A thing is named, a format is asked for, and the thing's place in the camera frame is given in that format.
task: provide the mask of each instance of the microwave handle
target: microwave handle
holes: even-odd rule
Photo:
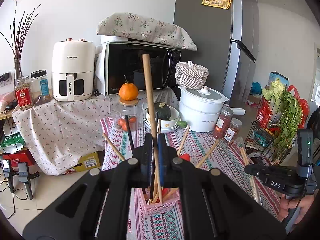
[[[167,54],[164,56],[164,59],[163,59],[163,64],[162,66],[164,66],[165,64],[165,58],[166,56],[168,57],[168,63],[169,63],[169,68],[168,68],[168,74],[167,74],[167,77],[165,79],[165,81],[163,80],[163,74],[162,74],[162,86],[164,87],[164,85],[167,83],[168,79],[169,79],[169,76],[170,76],[170,70],[172,69],[172,61],[170,60],[170,53],[169,53],[169,50],[167,50]]]
[[[69,102],[75,100],[75,75],[67,75],[67,100]]]

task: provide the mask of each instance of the hand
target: hand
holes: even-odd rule
[[[294,224],[300,223],[304,215],[307,213],[308,209],[312,205],[313,201],[315,199],[315,195],[306,195],[303,197],[300,201],[299,207],[301,207],[299,216],[297,217]],[[296,208],[298,204],[299,198],[295,198],[292,200],[286,199],[285,194],[281,195],[280,199],[280,206],[279,206],[279,213],[278,213],[278,220],[281,222],[284,218],[286,218],[289,214],[288,209],[289,208]]]

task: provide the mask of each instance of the stack of plates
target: stack of plates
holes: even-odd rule
[[[146,113],[144,113],[143,122],[145,123],[145,125],[146,125],[149,129],[151,129],[151,124],[150,124],[150,122],[147,120]],[[178,125],[175,125],[174,127],[170,127],[170,128],[161,128],[161,133],[173,132],[173,131],[177,130],[178,128],[179,128]]]

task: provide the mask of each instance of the screw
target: screw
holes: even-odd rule
[[[182,163],[182,159],[179,158],[179,157],[175,157],[175,158],[172,159],[172,162],[173,162],[174,164],[180,164],[180,163]]]
[[[98,175],[100,173],[100,169],[98,169],[98,168],[93,168],[93,169],[91,169],[90,171],[89,171],[89,174],[91,175],[91,176],[96,176],[96,175]]]
[[[130,158],[130,159],[128,160],[128,163],[129,163],[130,165],[135,165],[135,164],[138,163],[138,159],[136,159],[136,158]]]
[[[210,173],[213,175],[213,176],[219,176],[221,174],[221,171],[217,168],[213,168]]]

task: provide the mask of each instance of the white air fryer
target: white air fryer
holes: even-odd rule
[[[57,42],[52,56],[52,94],[58,101],[79,101],[93,91],[95,46],[79,39]]]

